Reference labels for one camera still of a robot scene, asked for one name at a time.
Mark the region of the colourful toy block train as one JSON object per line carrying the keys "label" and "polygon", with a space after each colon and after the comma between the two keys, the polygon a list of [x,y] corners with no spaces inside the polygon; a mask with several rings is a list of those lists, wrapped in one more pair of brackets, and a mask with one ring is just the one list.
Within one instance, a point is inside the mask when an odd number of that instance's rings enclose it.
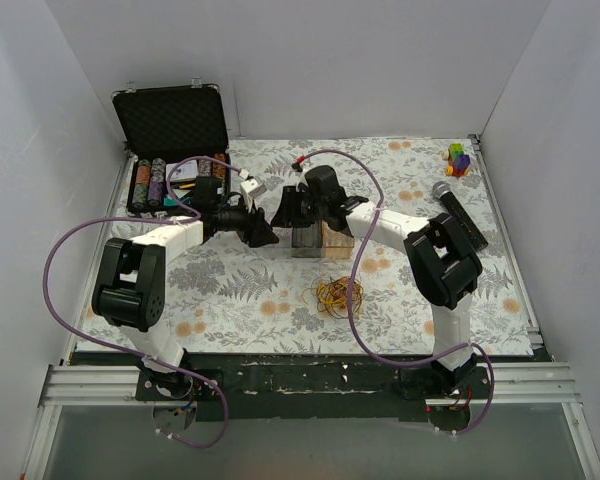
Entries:
{"label": "colourful toy block train", "polygon": [[459,178],[468,174],[471,158],[460,143],[452,143],[444,152],[443,159],[447,162],[447,176]]}

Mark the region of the clear plastic box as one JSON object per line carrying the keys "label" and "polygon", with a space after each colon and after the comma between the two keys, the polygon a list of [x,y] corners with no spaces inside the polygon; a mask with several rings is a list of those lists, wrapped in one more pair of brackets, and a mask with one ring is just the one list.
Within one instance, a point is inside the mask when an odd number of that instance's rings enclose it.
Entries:
{"label": "clear plastic box", "polygon": [[278,202],[276,208],[268,212],[266,216],[269,225],[272,227],[272,231],[278,237],[278,242],[260,247],[259,251],[262,253],[272,253],[277,249],[288,250],[292,247],[292,228],[276,227],[273,225],[273,219],[280,210],[280,207],[281,202]]}

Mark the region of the aluminium frame rail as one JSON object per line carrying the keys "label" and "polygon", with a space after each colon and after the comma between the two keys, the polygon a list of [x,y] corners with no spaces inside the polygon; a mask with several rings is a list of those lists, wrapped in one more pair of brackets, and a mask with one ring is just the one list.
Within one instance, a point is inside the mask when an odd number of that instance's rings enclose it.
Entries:
{"label": "aluminium frame rail", "polygon": [[[566,362],[534,360],[493,365],[480,362],[487,369],[491,388],[486,399],[472,406],[489,404],[557,404],[568,423],[578,459],[588,479],[600,478],[600,460],[584,418],[580,393]],[[64,406],[151,406],[163,409],[181,406],[158,392],[149,377],[117,354],[90,354],[74,366],[49,368],[39,405],[39,427],[52,429]],[[449,409],[438,401],[430,404],[429,419],[435,409]],[[424,425],[426,422],[407,422]]]}

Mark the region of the smoky grey plastic box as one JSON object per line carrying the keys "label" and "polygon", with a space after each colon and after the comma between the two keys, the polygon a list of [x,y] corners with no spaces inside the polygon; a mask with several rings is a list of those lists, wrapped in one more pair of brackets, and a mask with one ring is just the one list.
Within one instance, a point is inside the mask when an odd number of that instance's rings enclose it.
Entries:
{"label": "smoky grey plastic box", "polygon": [[293,258],[319,259],[323,257],[323,226],[293,227],[291,231],[291,256]]}

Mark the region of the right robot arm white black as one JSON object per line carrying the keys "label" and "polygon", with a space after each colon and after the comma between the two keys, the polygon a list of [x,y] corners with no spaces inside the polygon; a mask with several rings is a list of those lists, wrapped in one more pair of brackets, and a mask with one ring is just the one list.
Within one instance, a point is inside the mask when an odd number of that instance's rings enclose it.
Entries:
{"label": "right robot arm white black", "polygon": [[348,305],[349,326],[362,350],[375,361],[397,369],[429,365],[434,389],[444,397],[459,395],[476,366],[469,309],[482,264],[458,223],[446,213],[433,219],[413,217],[383,210],[380,203],[365,197],[349,196],[330,166],[304,171],[294,164],[293,169],[300,173],[299,182],[283,189],[273,226],[308,227],[324,222],[336,232],[359,239],[351,278],[356,276],[369,241],[403,253],[416,287],[430,303],[433,354],[412,362],[390,360],[369,349],[356,329],[353,306]]}

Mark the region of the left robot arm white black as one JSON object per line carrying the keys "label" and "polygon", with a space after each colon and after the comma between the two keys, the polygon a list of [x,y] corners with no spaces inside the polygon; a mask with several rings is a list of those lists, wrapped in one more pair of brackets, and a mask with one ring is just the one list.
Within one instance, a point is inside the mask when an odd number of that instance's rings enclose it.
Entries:
{"label": "left robot arm white black", "polygon": [[180,367],[185,349],[161,320],[166,302],[167,266],[218,231],[234,231],[243,243],[258,248],[278,241],[255,199],[266,187],[254,177],[240,183],[234,206],[204,220],[178,216],[132,239],[106,242],[92,296],[94,313],[118,328],[141,353],[139,368],[158,392],[185,398],[193,386],[191,373]]}

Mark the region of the black handheld microphone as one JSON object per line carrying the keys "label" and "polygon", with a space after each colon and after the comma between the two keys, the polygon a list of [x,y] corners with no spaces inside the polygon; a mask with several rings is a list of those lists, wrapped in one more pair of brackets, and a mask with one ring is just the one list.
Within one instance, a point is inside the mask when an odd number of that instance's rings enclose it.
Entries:
{"label": "black handheld microphone", "polygon": [[436,182],[432,187],[432,194],[444,206],[446,211],[458,222],[461,230],[468,238],[469,243],[476,252],[480,252],[489,246],[488,241],[478,229],[464,207],[460,204],[447,182]]}

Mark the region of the white playing card deck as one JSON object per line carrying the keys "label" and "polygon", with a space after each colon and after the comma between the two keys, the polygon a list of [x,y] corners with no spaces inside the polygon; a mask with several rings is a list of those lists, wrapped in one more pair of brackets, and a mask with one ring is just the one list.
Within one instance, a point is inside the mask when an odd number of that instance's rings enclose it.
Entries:
{"label": "white playing card deck", "polygon": [[193,160],[183,165],[169,163],[166,165],[166,176],[171,178],[172,183],[193,182],[198,176],[198,162]]}

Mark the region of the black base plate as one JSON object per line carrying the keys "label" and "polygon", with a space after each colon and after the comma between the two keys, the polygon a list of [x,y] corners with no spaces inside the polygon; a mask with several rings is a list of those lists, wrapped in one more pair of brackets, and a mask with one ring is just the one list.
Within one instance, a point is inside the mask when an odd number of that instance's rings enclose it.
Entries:
{"label": "black base plate", "polygon": [[462,424],[487,398],[488,371],[476,366],[451,388],[439,367],[391,368],[366,355],[188,354],[186,368],[217,383],[229,408],[200,381],[179,404],[193,403],[200,422],[252,419],[394,418],[426,422],[440,402]]}

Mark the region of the amber plastic box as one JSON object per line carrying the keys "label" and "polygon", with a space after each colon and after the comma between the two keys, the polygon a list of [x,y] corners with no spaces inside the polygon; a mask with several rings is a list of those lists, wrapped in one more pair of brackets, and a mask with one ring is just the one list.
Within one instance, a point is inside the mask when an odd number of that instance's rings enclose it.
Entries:
{"label": "amber plastic box", "polygon": [[332,230],[326,222],[322,223],[322,257],[324,259],[350,259],[354,247],[354,238]]}

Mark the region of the black poker chip case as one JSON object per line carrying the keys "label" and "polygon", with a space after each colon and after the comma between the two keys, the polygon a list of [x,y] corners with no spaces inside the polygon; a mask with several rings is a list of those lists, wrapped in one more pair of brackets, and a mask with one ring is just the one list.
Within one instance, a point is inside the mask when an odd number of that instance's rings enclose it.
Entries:
{"label": "black poker chip case", "polygon": [[[168,194],[169,184],[192,207],[198,177],[216,177],[231,189],[229,139],[219,87],[215,84],[117,91],[112,103],[133,156],[126,209],[132,217],[184,214]],[[166,165],[196,160],[193,182],[168,183]]]}

